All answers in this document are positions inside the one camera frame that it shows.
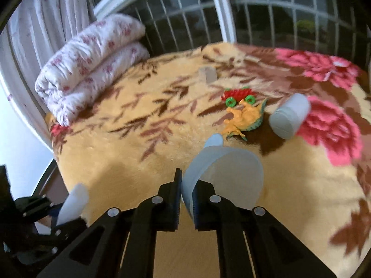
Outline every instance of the red toy car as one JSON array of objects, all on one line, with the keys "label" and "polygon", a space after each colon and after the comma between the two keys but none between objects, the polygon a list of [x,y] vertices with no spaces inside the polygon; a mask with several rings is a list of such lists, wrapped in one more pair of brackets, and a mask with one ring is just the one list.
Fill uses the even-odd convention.
[{"label": "red toy car", "polygon": [[241,100],[245,100],[250,104],[255,103],[254,92],[250,87],[243,87],[242,89],[225,89],[221,100],[225,101],[226,106],[228,107],[234,107],[237,102],[240,102]]}]

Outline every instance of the white curtain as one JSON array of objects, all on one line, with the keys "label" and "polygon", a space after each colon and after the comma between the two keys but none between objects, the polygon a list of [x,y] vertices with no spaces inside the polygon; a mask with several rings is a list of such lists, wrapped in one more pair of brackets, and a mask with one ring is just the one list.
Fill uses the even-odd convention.
[{"label": "white curtain", "polygon": [[89,25],[87,0],[23,0],[0,35],[0,79],[22,120],[48,147],[46,105],[34,90],[41,68]]}]

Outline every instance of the green toy wheel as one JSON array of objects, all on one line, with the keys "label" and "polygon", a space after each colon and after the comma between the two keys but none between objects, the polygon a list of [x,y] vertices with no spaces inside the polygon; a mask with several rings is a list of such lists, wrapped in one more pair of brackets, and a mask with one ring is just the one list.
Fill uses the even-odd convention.
[{"label": "green toy wheel", "polygon": [[226,100],[226,106],[234,107],[236,105],[236,100],[233,97],[228,97]]},{"label": "green toy wheel", "polygon": [[246,98],[245,98],[245,101],[247,103],[254,104],[255,103],[255,97],[252,96],[252,95],[247,95]]}]

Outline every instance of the bed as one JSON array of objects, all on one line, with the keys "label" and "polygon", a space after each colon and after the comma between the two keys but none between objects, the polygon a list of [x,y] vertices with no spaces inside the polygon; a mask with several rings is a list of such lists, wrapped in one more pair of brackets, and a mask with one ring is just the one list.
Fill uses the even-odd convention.
[{"label": "bed", "polygon": [[[218,80],[206,84],[201,66]],[[126,210],[187,169],[206,139],[230,117],[225,88],[250,86],[267,98],[262,125],[225,145],[255,153],[264,168],[257,205],[265,207],[339,278],[350,278],[371,247],[371,111],[358,84],[366,72],[339,57],[216,43],[164,54],[130,68],[77,121],[50,115],[53,150],[67,189],[84,183],[95,221]],[[312,111],[297,135],[279,138],[270,114],[294,93]],[[218,277],[216,234],[196,232],[184,205],[179,230],[158,233],[154,277]]]}]

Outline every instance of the white wall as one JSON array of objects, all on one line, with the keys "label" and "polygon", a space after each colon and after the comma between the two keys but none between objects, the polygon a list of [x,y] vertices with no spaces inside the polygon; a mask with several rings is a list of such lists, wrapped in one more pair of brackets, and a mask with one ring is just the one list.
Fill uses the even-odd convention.
[{"label": "white wall", "polygon": [[0,86],[0,164],[6,165],[14,199],[30,196],[53,159],[12,109]]}]

